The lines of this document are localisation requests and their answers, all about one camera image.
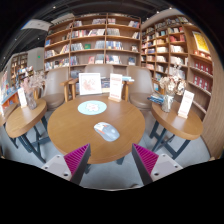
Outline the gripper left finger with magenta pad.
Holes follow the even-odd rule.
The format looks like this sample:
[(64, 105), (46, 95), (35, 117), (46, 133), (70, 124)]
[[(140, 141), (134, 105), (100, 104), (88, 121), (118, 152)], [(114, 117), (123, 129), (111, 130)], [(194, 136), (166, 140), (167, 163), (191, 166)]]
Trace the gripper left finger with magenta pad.
[(91, 154), (89, 144), (62, 156), (56, 155), (42, 169), (77, 185), (80, 184)]

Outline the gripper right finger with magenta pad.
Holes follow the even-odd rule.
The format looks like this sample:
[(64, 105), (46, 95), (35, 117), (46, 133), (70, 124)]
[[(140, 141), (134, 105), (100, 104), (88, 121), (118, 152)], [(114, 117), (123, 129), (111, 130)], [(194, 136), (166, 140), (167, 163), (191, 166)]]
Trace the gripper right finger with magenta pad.
[(132, 155), (143, 185), (148, 185), (182, 169), (182, 166), (167, 154), (158, 155), (137, 144), (132, 144)]

